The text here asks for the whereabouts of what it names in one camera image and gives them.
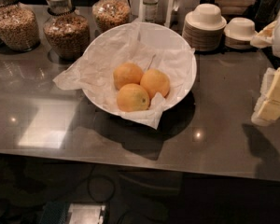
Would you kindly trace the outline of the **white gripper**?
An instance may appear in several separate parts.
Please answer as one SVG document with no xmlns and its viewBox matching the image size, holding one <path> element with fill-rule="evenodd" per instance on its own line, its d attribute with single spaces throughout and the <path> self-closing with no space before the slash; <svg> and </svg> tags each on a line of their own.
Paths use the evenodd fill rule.
<svg viewBox="0 0 280 224">
<path fill-rule="evenodd" d="M 253 36 L 250 45 L 264 49 L 273 45 L 273 55 L 280 58 L 280 10 L 277 20 Z M 280 67 L 268 68 L 260 86 L 260 97 L 251 121 L 258 126 L 269 126 L 280 118 Z"/>
</svg>

